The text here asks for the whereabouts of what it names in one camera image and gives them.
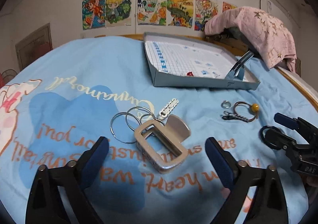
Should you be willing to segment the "white air conditioner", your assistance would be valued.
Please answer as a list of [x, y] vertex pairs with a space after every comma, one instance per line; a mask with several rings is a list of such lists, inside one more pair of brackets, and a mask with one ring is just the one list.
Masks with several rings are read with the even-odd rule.
[[260, 9], [276, 18], [281, 14], [281, 10], [270, 0], [260, 0]]

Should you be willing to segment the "small orange face drawing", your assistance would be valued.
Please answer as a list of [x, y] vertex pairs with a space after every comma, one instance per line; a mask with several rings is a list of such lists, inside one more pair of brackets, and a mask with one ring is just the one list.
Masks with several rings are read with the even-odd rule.
[[227, 11], [227, 10], [231, 10], [231, 9], [236, 9], [237, 6], [233, 5], [233, 4], [229, 4], [227, 2], [223, 2], [222, 3], [222, 12]]

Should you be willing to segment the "beige hair claw clip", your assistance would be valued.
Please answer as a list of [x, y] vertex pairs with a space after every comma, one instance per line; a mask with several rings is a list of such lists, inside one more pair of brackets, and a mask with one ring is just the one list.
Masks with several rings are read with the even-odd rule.
[[[188, 150], [182, 142], [191, 135], [190, 128], [176, 115], [169, 115], [165, 124], [158, 120], [148, 120], [134, 131], [136, 146], [160, 173], [168, 173], [180, 166], [188, 156]], [[157, 138], [174, 158], [166, 161], [147, 141], [151, 136]]]

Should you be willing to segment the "landscape tree drawing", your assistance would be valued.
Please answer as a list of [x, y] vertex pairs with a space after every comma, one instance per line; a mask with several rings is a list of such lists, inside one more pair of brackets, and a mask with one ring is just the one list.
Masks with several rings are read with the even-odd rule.
[[170, 26], [191, 29], [194, 16], [194, 0], [167, 0]]

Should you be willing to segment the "grey shallow tray box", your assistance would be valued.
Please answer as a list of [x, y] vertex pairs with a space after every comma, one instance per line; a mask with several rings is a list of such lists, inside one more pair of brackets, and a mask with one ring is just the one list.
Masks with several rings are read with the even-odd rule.
[[243, 81], [225, 79], [239, 59], [221, 46], [154, 32], [145, 32], [143, 43], [155, 87], [255, 90], [260, 84], [245, 65]]

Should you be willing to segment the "brown wall cabinet door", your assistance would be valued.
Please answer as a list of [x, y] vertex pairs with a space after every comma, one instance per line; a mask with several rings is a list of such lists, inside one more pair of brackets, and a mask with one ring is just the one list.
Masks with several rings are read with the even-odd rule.
[[15, 45], [19, 70], [53, 50], [50, 23], [33, 31]]

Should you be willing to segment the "pink floral cloth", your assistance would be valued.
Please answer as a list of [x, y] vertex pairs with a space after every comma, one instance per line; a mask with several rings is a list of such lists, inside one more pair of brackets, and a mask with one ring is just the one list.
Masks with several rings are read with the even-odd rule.
[[286, 60], [287, 68], [295, 73], [297, 52], [291, 32], [278, 18], [253, 7], [229, 9], [205, 24], [207, 36], [217, 35], [236, 27], [247, 38], [271, 69]]

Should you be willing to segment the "silver ring hoops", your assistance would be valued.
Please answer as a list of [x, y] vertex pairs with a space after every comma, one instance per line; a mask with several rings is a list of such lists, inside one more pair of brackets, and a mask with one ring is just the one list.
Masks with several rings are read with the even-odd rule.
[[119, 139], [115, 134], [113, 124], [120, 116], [124, 117], [125, 123], [131, 131], [135, 131], [137, 127], [144, 123], [143, 120], [145, 120], [147, 117], [149, 117], [151, 120], [157, 120], [154, 112], [143, 106], [134, 106], [125, 112], [116, 113], [110, 121], [110, 132], [117, 141], [123, 144], [134, 144], [136, 141], [124, 141]]

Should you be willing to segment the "red white poster drawing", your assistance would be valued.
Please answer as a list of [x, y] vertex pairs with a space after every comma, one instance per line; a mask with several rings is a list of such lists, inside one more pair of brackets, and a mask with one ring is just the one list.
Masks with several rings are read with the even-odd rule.
[[218, 13], [218, 1], [195, 0], [195, 31], [204, 31], [206, 22], [218, 15]]

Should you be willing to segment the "white wavy hair clip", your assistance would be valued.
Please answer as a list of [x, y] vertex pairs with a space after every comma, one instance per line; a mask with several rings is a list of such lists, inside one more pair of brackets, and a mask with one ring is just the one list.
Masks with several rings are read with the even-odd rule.
[[178, 105], [179, 100], [176, 98], [173, 98], [171, 101], [169, 101], [158, 113], [158, 119], [163, 121], [165, 120], [170, 113], [174, 110], [174, 108]]

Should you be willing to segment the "light blue cartoon bedsheet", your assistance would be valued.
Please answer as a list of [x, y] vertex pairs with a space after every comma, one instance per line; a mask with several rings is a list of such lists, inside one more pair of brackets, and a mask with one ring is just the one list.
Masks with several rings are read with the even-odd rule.
[[[1, 202], [23, 223], [37, 168], [64, 166], [104, 136], [110, 151], [86, 190], [104, 223], [209, 223], [227, 195], [205, 153], [206, 139], [214, 137], [250, 166], [277, 166], [289, 222], [298, 223], [309, 206], [304, 184], [259, 130], [274, 125], [277, 112], [317, 125], [317, 112], [277, 70], [259, 59], [247, 68], [260, 80], [255, 91], [156, 88], [140, 41], [82, 39], [52, 50], [1, 89]], [[134, 106], [157, 113], [173, 98], [179, 100], [174, 114], [191, 130], [183, 143], [189, 155], [161, 174], [135, 143], [112, 136], [110, 121]], [[119, 139], [134, 141], [123, 116], [113, 128]]]

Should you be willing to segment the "mermaid drawing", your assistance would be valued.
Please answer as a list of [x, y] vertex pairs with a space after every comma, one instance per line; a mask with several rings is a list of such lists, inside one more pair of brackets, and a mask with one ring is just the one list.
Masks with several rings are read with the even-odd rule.
[[105, 27], [105, 0], [82, 1], [82, 29]]

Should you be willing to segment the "blond boy drawing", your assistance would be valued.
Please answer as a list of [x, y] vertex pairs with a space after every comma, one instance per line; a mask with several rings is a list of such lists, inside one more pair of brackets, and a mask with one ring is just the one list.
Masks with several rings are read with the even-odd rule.
[[106, 0], [105, 26], [130, 26], [132, 24], [132, 0]]

